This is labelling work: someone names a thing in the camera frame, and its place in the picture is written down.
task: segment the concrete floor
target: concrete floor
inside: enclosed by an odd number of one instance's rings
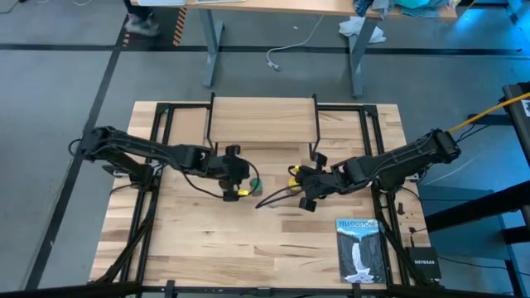
[[[68,0],[43,4],[30,0],[0,14],[0,45],[113,45],[124,14],[121,0],[93,0],[84,7]],[[318,19],[257,12],[214,12],[214,16],[225,20],[225,46],[296,43],[306,38]],[[325,17],[309,46],[345,46],[337,33],[338,23],[344,20]],[[380,25],[387,42],[375,47],[530,50],[526,23],[514,25],[503,8],[471,9],[457,22],[390,19]],[[204,45],[201,31],[196,12],[189,11],[182,45]],[[82,130],[109,57],[106,51],[0,50],[0,156],[4,165],[0,170],[0,187],[4,189],[0,199],[0,235],[4,239],[0,242],[0,291],[19,289],[26,278],[71,159],[66,145]],[[206,89],[201,84],[204,52],[123,52],[98,125],[127,128],[138,100],[207,100],[212,90],[224,96],[317,93],[321,102],[352,101],[346,55],[276,53],[272,57],[282,66],[281,72],[267,66],[263,53],[223,53],[215,86]],[[363,72],[362,102],[397,103],[407,140],[412,141],[432,127],[451,127],[468,113],[494,105],[504,84],[529,80],[530,59],[366,55]],[[475,156],[461,171],[432,185],[501,190],[530,175],[510,127],[491,127],[462,148],[458,161],[433,167],[424,183],[458,169]],[[99,166],[82,166],[41,286],[78,285],[87,280],[113,182]],[[520,214],[508,214],[505,220],[508,226],[517,226]],[[528,244],[514,249],[521,270],[530,272]],[[499,265],[492,260],[459,260]],[[442,283],[449,288],[511,291],[508,276],[500,270],[443,261],[441,268]],[[530,288],[530,278],[526,282]]]

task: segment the yellow cable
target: yellow cable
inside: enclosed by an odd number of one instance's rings
[[[457,130],[463,128],[464,126],[481,119],[482,117],[486,116],[487,114],[489,114],[489,113],[491,113],[493,111],[496,111],[496,110],[498,110],[498,109],[500,109],[502,107],[506,107],[507,105],[510,105],[512,103],[516,103],[518,101],[521,101],[521,100],[527,99],[527,98],[530,98],[530,93],[523,94],[521,96],[516,97],[515,99],[507,100],[507,101],[505,101],[505,102],[503,102],[501,104],[498,104],[498,105],[496,105],[496,106],[494,106],[492,108],[489,108],[489,109],[483,111],[482,113],[474,116],[473,118],[471,118],[471,119],[469,119],[469,120],[467,120],[467,121],[465,121],[465,122],[463,122],[461,124],[458,124],[457,126],[455,126],[452,129],[450,129],[448,132],[451,132],[451,133],[456,132]]]

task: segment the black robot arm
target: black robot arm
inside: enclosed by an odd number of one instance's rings
[[[295,180],[305,193],[300,208],[314,212],[315,199],[334,193],[347,195],[374,183],[379,190],[394,191],[405,178],[431,164],[451,163],[460,155],[460,148],[448,132],[432,130],[413,143],[379,156],[350,158],[322,170],[327,158],[316,154],[316,169],[300,166]]]
[[[95,128],[81,143],[80,151],[87,161],[108,161],[112,166],[104,166],[106,171],[126,173],[133,184],[141,187],[152,184],[157,168],[139,164],[126,153],[159,161],[184,175],[218,180],[225,201],[239,200],[243,196],[238,192],[239,185],[250,176],[248,161],[237,157],[239,146],[227,147],[226,155],[216,156],[208,147],[163,145],[130,136],[114,127]]]

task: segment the book cover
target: book cover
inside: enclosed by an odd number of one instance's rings
[[[375,219],[337,219],[340,279],[385,283],[379,224]]]

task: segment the gray desk leg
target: gray desk leg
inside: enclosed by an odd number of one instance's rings
[[[200,9],[200,21],[205,30],[206,45],[208,46],[208,57],[206,59],[206,77],[203,85],[211,87],[214,83],[215,63],[217,62],[217,55],[219,54],[219,42],[221,40],[221,32],[224,24],[222,21],[214,23],[212,11],[209,9]]]
[[[354,97],[363,94],[361,58],[363,58],[370,37],[372,37],[373,30],[375,30],[377,24],[378,19],[366,18],[359,36],[349,37],[349,70],[351,73],[352,94]]]

